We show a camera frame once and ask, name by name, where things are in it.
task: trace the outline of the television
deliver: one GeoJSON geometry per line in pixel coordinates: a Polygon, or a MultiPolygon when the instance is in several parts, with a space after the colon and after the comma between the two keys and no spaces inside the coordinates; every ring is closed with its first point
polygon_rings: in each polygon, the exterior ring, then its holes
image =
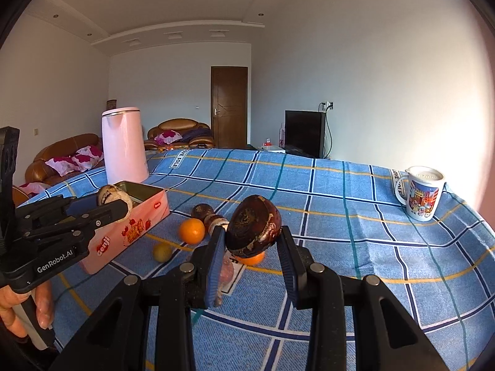
{"type": "Polygon", "coordinates": [[[324,156],[326,113],[285,111],[285,151],[309,158],[324,156]]]}

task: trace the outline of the pink kettle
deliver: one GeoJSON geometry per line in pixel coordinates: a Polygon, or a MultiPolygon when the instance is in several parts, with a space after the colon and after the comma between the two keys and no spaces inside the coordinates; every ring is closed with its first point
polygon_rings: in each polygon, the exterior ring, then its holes
{"type": "Polygon", "coordinates": [[[149,172],[140,110],[123,107],[105,111],[101,115],[101,132],[108,184],[146,180],[149,172]]]}

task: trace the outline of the human hand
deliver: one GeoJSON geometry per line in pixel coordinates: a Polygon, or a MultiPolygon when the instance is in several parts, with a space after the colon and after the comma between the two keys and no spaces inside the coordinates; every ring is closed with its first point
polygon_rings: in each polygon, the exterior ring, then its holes
{"type": "MultiPolygon", "coordinates": [[[[12,307],[23,303],[30,295],[31,293],[14,293],[9,286],[0,289],[0,318],[7,329],[19,337],[25,337],[27,332],[12,307]]],[[[46,329],[54,320],[54,302],[51,296],[51,284],[49,281],[36,287],[35,302],[36,319],[38,319],[40,326],[46,329]]]]}

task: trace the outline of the door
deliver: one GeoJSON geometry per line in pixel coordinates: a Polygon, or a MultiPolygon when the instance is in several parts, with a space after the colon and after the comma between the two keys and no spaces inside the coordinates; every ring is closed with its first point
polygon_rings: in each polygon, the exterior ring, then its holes
{"type": "Polygon", "coordinates": [[[211,125],[217,148],[248,144],[248,68],[211,67],[211,125]]]}

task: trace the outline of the bolt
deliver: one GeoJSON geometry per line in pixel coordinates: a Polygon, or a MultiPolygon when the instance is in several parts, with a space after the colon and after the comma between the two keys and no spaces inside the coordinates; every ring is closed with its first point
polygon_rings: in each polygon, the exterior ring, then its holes
{"type": "Polygon", "coordinates": [[[380,278],[376,275],[368,275],[366,277],[366,282],[372,286],[378,286],[380,284],[380,278]]]}
{"type": "Polygon", "coordinates": [[[179,266],[179,269],[181,270],[181,272],[188,274],[189,272],[192,272],[194,270],[194,264],[192,264],[191,262],[184,262],[184,264],[181,264],[179,266]]]}
{"type": "Polygon", "coordinates": [[[136,275],[128,275],[124,278],[124,283],[128,286],[135,285],[138,282],[138,277],[136,275]]]}
{"type": "Polygon", "coordinates": [[[318,262],[313,262],[309,268],[317,273],[317,274],[321,274],[321,272],[323,272],[325,270],[325,265],[322,265],[322,264],[319,264],[318,262]]]}

